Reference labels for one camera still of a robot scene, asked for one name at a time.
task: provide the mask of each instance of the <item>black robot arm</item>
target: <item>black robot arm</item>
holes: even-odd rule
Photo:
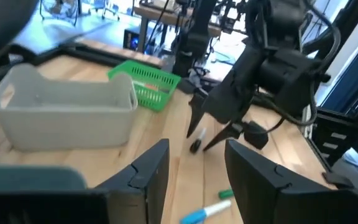
[[[334,46],[323,61],[310,59],[301,52],[300,29],[307,9],[321,17],[334,34]],[[242,121],[255,96],[282,116],[278,125],[284,119],[300,126],[313,124],[317,113],[314,92],[321,82],[330,79],[322,68],[337,51],[340,33],[308,0],[250,0],[246,7],[246,26],[250,44],[232,70],[208,95],[195,93],[190,102],[192,117],[188,136],[205,112],[222,124],[228,123],[204,150],[226,138],[237,139],[242,133],[256,148],[266,145],[267,133],[272,129]],[[270,97],[260,94],[259,87],[269,92]],[[298,121],[291,116],[308,105],[312,110],[309,121]]]

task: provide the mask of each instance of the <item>wooden tabletop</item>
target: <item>wooden tabletop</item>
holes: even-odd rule
[[[152,9],[150,7],[145,7],[145,6],[135,6],[134,12],[142,17],[148,18],[150,20],[155,20],[155,21],[158,20],[158,18],[161,15],[161,10]],[[189,9],[187,11],[188,17],[181,17],[179,19],[179,24],[185,25],[186,22],[188,21],[188,19],[190,18],[192,12],[193,12],[193,10]],[[167,24],[167,25],[176,25],[177,19],[178,19],[178,14],[171,13],[171,12],[164,12],[161,17],[161,22],[163,24]],[[209,25],[208,28],[209,28],[208,29],[209,34],[212,37],[219,37],[221,35],[221,29],[218,26]]]
[[[108,51],[143,57],[135,52],[122,51],[97,42],[86,43]],[[153,57],[147,60],[160,63]],[[66,56],[55,58],[38,67],[43,75],[51,79],[101,82],[108,80],[106,72],[110,69]],[[195,134],[187,139],[186,132],[191,116],[188,106],[190,98],[191,96],[177,90],[166,108],[159,113],[139,108],[129,142],[110,149],[20,152],[13,148],[0,127],[0,164],[70,166],[82,173],[89,187],[94,187],[120,171],[160,139],[168,138],[170,173],[162,223],[178,223],[180,218],[197,208],[218,202],[218,192],[230,188],[223,142],[207,153],[193,155],[189,152],[191,143],[202,128],[207,128],[202,146],[223,128],[223,125],[215,122],[212,117],[205,115]],[[250,109],[247,118],[266,128],[272,127],[279,120],[273,112],[255,106]],[[296,126],[284,123],[269,134],[269,138],[265,148],[257,152],[305,177],[334,188],[323,180],[321,173],[324,169]],[[239,142],[249,146],[242,138]],[[205,223],[242,223],[242,220],[236,203],[233,203],[231,209],[208,219]]]

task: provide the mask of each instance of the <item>green plastic basket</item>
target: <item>green plastic basket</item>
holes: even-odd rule
[[[139,105],[155,111],[164,109],[180,81],[177,75],[131,60],[109,71],[109,79],[119,72],[126,72],[132,77]]]

